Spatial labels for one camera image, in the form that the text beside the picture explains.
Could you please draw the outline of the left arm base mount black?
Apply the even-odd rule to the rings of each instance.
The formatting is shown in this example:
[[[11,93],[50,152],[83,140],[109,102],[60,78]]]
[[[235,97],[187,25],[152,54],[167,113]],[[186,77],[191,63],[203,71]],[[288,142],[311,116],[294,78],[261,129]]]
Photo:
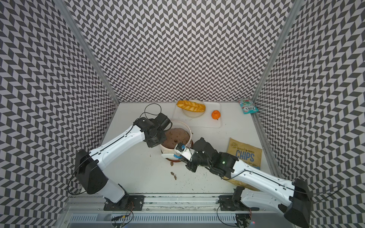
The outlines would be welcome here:
[[[104,197],[106,200],[104,204],[104,211],[142,211],[145,196],[144,195],[130,195],[126,194],[117,203],[112,202],[110,199]]]

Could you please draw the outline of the white ceramic pot with mud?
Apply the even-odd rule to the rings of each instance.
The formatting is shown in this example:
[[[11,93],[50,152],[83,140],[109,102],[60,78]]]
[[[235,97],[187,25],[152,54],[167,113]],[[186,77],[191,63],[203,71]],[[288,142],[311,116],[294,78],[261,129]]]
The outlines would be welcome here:
[[[162,154],[176,154],[174,148],[178,143],[191,147],[192,131],[188,125],[180,121],[172,121],[172,127],[165,132],[166,140],[160,145]]]

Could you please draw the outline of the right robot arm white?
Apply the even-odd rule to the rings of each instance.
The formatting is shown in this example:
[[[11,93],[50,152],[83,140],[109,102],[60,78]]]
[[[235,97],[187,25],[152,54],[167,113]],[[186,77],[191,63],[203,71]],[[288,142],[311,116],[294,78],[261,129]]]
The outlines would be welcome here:
[[[298,227],[310,226],[311,192],[304,180],[285,180],[267,174],[231,154],[218,152],[204,138],[192,148],[179,143],[175,151],[193,173],[201,166],[222,179],[244,182],[256,188],[256,192],[239,191],[240,203],[245,207],[276,211]]]

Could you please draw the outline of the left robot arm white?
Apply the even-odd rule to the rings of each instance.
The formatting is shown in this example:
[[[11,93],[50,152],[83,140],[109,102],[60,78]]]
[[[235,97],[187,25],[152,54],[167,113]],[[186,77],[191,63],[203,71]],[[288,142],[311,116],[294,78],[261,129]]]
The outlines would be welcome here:
[[[162,144],[166,140],[165,131],[168,126],[172,126],[172,122],[162,113],[154,119],[140,117],[125,132],[105,145],[90,152],[79,151],[74,176],[87,194],[99,194],[112,203],[121,203],[127,193],[103,173],[104,169],[140,142],[146,142],[149,148]]]

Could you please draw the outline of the white blue scrub brush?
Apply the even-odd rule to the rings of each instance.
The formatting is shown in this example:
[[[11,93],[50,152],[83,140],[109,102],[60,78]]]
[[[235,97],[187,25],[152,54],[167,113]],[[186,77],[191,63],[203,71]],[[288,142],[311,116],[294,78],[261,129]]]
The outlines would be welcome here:
[[[176,155],[176,154],[161,154],[161,156],[163,158],[169,158],[169,159],[173,159],[173,160],[177,160],[177,159],[181,158],[181,156]]]

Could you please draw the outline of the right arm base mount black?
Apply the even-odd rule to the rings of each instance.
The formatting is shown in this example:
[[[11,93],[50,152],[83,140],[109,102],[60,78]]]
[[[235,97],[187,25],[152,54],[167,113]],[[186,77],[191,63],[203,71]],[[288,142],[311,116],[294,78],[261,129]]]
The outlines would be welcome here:
[[[242,202],[242,193],[251,192],[252,190],[248,188],[237,186],[233,195],[220,195],[217,204],[219,204],[221,211],[259,211],[258,207],[248,207]]]

